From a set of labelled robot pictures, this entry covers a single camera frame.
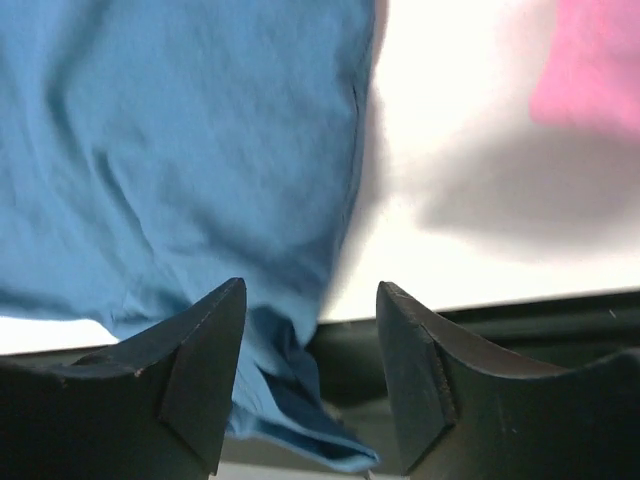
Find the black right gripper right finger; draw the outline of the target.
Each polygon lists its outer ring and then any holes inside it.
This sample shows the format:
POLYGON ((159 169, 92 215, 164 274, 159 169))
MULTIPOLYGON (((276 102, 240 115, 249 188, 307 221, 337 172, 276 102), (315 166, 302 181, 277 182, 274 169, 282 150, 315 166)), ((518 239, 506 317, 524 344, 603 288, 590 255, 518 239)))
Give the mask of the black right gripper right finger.
POLYGON ((576 369, 502 348, 383 282, 376 322, 412 479, 635 479, 639 352, 576 369))

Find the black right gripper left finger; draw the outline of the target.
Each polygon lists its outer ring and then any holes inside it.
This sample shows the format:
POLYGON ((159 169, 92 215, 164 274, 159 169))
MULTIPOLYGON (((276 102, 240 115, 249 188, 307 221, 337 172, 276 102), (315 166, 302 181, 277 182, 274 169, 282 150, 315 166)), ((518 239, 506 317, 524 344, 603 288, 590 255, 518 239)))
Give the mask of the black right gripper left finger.
POLYGON ((217 471, 244 331, 233 278, 78 358, 1 360, 5 479, 205 479, 217 471))

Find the dark blue t shirt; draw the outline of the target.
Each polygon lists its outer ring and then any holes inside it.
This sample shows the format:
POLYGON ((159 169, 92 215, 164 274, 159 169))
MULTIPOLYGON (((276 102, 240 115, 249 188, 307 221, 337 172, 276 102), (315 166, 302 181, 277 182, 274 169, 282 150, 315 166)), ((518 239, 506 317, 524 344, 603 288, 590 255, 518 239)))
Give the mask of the dark blue t shirt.
POLYGON ((1 314, 126 339, 229 278, 227 432, 343 472, 377 454, 307 351, 357 196, 371 1, 5 1, 1 314))

